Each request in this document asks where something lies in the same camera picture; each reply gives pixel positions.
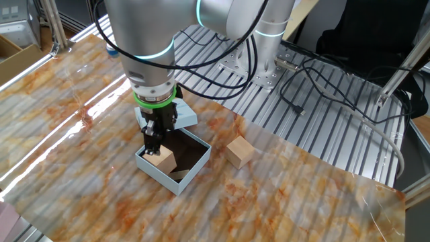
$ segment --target marble pattern surface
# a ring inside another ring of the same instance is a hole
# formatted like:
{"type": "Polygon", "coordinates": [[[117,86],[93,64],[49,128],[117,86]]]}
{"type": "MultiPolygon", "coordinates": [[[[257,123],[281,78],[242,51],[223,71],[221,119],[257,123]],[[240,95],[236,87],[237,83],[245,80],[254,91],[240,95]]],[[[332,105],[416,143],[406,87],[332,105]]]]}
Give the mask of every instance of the marble pattern surface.
{"type": "Polygon", "coordinates": [[[180,196],[136,166],[129,82],[90,36],[0,93],[0,200],[53,241],[404,241],[404,194],[184,93],[212,145],[180,196]],[[238,135],[257,150],[225,158],[238,135]]]}

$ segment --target blue light ring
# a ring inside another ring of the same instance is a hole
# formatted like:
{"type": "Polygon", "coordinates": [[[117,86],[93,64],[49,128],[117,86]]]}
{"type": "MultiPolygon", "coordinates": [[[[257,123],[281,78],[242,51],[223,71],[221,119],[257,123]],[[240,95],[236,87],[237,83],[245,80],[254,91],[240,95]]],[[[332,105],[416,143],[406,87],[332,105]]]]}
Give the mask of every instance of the blue light ring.
{"type": "Polygon", "coordinates": [[[160,56],[166,54],[173,47],[174,43],[175,43],[175,39],[172,39],[172,42],[170,43],[170,45],[166,49],[164,49],[163,51],[156,53],[156,54],[148,55],[148,56],[136,56],[136,57],[139,59],[142,59],[142,60],[149,60],[149,59],[160,57],[160,56]]]}
{"type": "Polygon", "coordinates": [[[199,22],[199,25],[204,27],[204,25],[202,23],[202,19],[200,18],[200,6],[201,6],[201,4],[202,4],[202,0],[197,0],[196,17],[197,17],[197,21],[199,22]]]}
{"type": "Polygon", "coordinates": [[[261,34],[262,36],[265,36],[265,37],[278,37],[278,36],[284,35],[285,30],[284,30],[281,34],[264,34],[264,33],[261,33],[261,32],[260,32],[260,31],[258,31],[258,30],[255,30],[255,32],[256,32],[257,34],[261,34]]]}

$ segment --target cardboard box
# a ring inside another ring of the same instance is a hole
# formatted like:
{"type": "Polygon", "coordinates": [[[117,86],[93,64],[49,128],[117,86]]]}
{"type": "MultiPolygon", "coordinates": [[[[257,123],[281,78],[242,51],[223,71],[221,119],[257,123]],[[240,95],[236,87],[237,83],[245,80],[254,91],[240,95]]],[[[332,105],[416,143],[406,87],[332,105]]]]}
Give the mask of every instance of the cardboard box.
{"type": "Polygon", "coordinates": [[[172,173],[189,170],[184,178],[175,181],[157,169],[153,164],[143,159],[144,146],[136,152],[137,167],[176,196],[179,196],[206,162],[208,162],[212,147],[184,128],[168,132],[162,145],[171,150],[175,156],[177,167],[172,173]]]}
{"type": "Polygon", "coordinates": [[[42,57],[42,51],[35,44],[23,50],[0,35],[0,59],[2,60],[0,62],[0,86],[25,71],[42,57]]]}

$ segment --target wooden cube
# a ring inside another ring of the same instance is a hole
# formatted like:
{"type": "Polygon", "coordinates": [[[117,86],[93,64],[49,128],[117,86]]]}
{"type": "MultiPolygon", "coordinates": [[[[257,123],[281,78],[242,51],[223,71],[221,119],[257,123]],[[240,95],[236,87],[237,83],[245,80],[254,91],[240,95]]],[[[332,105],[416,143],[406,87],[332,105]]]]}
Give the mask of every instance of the wooden cube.
{"type": "Polygon", "coordinates": [[[173,152],[163,145],[160,147],[160,155],[145,154],[143,155],[143,159],[149,161],[166,175],[171,173],[176,168],[176,160],[173,152]]]}
{"type": "Polygon", "coordinates": [[[227,145],[226,158],[237,169],[240,169],[253,158],[254,152],[255,148],[239,136],[227,145]]]}

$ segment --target metal bracket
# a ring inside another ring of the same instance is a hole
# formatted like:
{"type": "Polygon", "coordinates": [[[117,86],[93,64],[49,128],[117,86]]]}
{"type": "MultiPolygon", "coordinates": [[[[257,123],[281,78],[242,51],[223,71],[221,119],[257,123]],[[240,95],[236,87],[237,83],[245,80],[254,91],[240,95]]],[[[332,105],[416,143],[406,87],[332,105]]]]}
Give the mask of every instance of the metal bracket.
{"type": "MultiPolygon", "coordinates": [[[[240,77],[247,78],[248,70],[245,70],[240,65],[238,65],[238,63],[236,63],[235,56],[238,54],[237,52],[238,50],[235,50],[228,56],[224,57],[220,61],[220,67],[240,77]]],[[[277,56],[279,56],[280,58],[282,57],[285,58],[285,57],[289,57],[290,55],[287,54],[286,51],[281,50],[278,52],[277,56]]],[[[285,73],[285,69],[281,67],[276,67],[275,71],[271,73],[256,73],[254,78],[252,79],[252,82],[264,89],[272,90],[276,86],[276,84],[280,81],[284,73],[285,73]]]]}
{"type": "MultiPolygon", "coordinates": [[[[406,60],[404,60],[402,63],[401,67],[406,69],[414,68],[429,48],[430,29],[427,30],[427,33],[423,36],[423,39],[421,39],[421,41],[413,48],[406,60]]],[[[392,93],[397,89],[397,87],[402,83],[408,74],[409,72],[407,71],[398,70],[379,92],[379,98],[376,101],[376,105],[383,107],[388,97],[392,95],[392,93]]]]}
{"type": "MultiPolygon", "coordinates": [[[[74,45],[75,44],[75,42],[73,42],[73,41],[71,41],[71,40],[67,40],[67,46],[70,48],[72,45],[74,45]]],[[[60,47],[60,44],[59,43],[57,43],[57,42],[53,42],[52,43],[52,48],[51,48],[51,51],[49,52],[49,54],[51,55],[51,56],[56,56],[56,55],[58,55],[58,54],[60,54],[62,51],[64,51],[64,49],[62,49],[61,47],[60,47]]]]}
{"type": "Polygon", "coordinates": [[[55,0],[41,0],[40,2],[45,12],[46,19],[48,20],[48,25],[52,33],[52,41],[54,42],[50,54],[55,56],[62,50],[73,45],[73,42],[66,39],[65,30],[62,27],[55,0]]]}

